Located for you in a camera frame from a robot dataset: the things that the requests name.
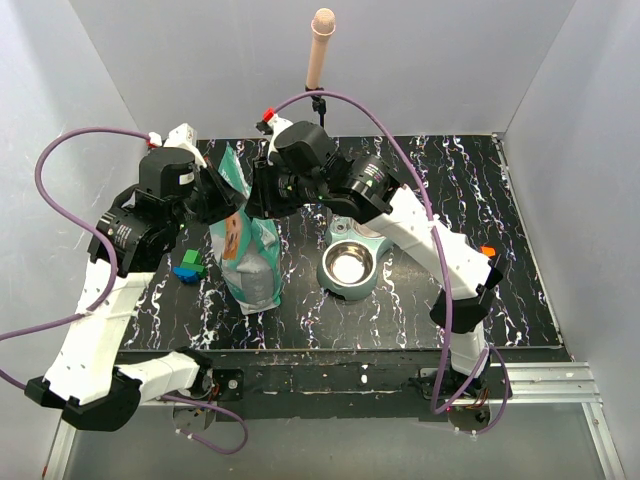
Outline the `green pet food bag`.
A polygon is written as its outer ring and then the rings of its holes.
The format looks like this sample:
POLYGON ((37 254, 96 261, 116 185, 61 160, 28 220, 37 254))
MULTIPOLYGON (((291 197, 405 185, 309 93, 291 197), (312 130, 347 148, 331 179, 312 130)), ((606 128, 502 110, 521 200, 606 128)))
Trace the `green pet food bag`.
POLYGON ((280 305, 281 243, 272 220, 243 209, 209 226, 211 250, 232 297, 244 315, 280 305))

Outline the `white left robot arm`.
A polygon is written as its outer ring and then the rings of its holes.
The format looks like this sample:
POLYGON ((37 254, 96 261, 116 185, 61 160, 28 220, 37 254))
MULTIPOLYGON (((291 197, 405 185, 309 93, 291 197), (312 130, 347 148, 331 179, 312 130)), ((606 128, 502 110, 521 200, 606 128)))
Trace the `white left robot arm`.
POLYGON ((135 306, 188 223, 209 226, 234 214, 244 197, 193 147, 158 147, 139 163, 139 181, 98 220, 78 302, 60 352, 25 394, 59 409, 78 430, 113 432, 138 406, 179 392, 193 400, 214 387, 210 360, 188 347, 125 365, 117 352, 135 306))

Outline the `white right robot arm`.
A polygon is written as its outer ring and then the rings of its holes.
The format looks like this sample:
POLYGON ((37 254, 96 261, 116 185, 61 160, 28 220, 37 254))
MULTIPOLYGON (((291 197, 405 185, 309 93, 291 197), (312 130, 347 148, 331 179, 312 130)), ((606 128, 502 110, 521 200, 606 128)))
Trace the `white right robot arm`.
POLYGON ((464 397, 479 395, 489 384, 481 324, 504 276, 498 261, 427 213, 385 159, 349 158, 320 125, 308 121, 272 115, 257 128, 270 143, 253 163, 247 214, 279 219, 306 204, 321 204, 390 239, 440 283, 430 317, 450 332, 453 387, 464 397))

